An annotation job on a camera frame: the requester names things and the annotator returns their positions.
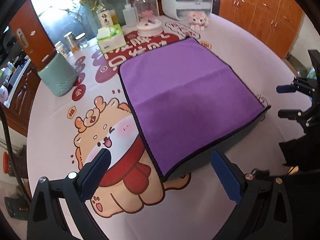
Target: tissue box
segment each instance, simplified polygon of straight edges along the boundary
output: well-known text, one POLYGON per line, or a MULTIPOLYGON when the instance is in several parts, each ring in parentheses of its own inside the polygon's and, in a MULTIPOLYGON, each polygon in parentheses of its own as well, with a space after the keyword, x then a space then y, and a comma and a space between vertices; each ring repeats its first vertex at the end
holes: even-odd
POLYGON ((103 54, 127 44, 119 24, 100 28, 98 30, 97 43, 103 54))

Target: glass bottle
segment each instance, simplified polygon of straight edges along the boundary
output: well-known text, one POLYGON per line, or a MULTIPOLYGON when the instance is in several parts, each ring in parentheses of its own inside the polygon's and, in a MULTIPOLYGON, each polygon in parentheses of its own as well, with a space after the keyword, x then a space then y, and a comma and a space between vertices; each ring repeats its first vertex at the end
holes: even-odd
POLYGON ((98 0, 96 13, 100 28, 113 26, 118 23, 115 7, 111 3, 107 3, 106 0, 98 0))

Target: pink cat toy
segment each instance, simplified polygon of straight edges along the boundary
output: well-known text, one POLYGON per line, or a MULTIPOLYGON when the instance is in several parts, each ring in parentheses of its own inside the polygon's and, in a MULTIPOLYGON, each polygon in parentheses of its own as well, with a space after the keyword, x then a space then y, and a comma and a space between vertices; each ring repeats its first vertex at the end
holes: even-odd
POLYGON ((207 15, 202 11, 191 11, 189 12, 189 22, 191 24, 191 30, 204 30, 204 27, 207 27, 209 20, 207 15))

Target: cartoon eye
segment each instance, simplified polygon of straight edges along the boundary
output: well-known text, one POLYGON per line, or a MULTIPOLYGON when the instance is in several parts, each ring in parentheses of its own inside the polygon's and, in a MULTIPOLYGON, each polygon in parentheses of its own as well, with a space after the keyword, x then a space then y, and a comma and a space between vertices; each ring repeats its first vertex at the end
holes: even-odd
POLYGON ((111 134, 114 130, 115 130, 115 129, 112 128, 112 126, 110 126, 110 128, 109 128, 109 133, 111 134))

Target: red lid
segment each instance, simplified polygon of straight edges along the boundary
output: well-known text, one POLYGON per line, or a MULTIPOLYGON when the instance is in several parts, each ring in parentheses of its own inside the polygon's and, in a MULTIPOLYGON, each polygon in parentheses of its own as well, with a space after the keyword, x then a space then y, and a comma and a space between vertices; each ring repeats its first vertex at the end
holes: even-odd
POLYGON ((3 172, 5 174, 8 173, 8 160, 9 160, 9 155, 6 152, 4 152, 3 153, 3 172))

